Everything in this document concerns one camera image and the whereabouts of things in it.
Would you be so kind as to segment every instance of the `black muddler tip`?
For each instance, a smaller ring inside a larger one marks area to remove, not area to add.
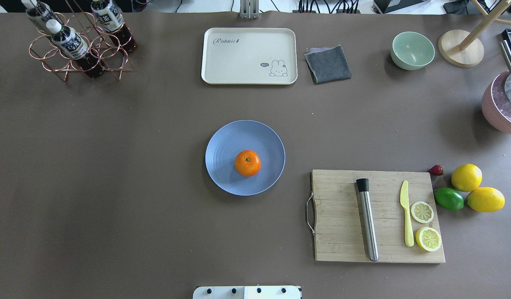
[[[368,192],[368,179],[358,179],[356,182],[359,192]]]

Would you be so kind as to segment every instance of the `bottle label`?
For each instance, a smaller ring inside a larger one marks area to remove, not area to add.
[[[35,17],[28,15],[28,18],[32,21],[32,23],[34,23],[34,25],[36,25],[39,30],[45,32],[46,34],[50,34],[46,24],[49,20],[56,20],[56,16],[48,5],[45,4],[45,8],[46,9],[42,11],[41,15],[37,15]]]
[[[71,34],[62,42],[52,41],[57,45],[63,53],[71,59],[79,59],[88,52],[88,45],[81,38],[80,34],[76,34],[75,29],[71,28]]]
[[[108,2],[106,8],[93,10],[93,13],[106,32],[114,32],[123,26],[123,16],[119,13],[117,7],[113,5],[111,0]]]

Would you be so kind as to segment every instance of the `lemon slice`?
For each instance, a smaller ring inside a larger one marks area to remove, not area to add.
[[[416,231],[416,243],[425,251],[436,251],[442,245],[442,239],[436,229],[422,227]]]
[[[430,223],[435,214],[428,203],[415,202],[411,206],[411,215],[419,223]]]

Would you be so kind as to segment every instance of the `lime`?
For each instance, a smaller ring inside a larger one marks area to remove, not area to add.
[[[425,251],[436,251],[442,245],[440,233],[432,227],[421,227],[416,231],[416,244]]]
[[[483,172],[473,164],[464,164],[451,175],[451,184],[462,192],[470,192],[479,187],[483,180]]]
[[[442,207],[456,211],[464,208],[464,199],[454,189],[440,188],[435,191],[435,200]]]
[[[428,203],[415,202],[411,206],[411,215],[419,223],[430,223],[435,214]]]
[[[466,197],[468,206],[477,212],[495,212],[505,206],[503,193],[492,187],[480,187]]]

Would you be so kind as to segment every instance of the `round wooden base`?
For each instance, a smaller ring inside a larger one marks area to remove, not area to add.
[[[485,50],[483,43],[476,38],[466,49],[460,50],[460,43],[470,32],[464,30],[450,30],[440,36],[438,50],[440,54],[450,63],[461,68],[476,66],[483,60]]]

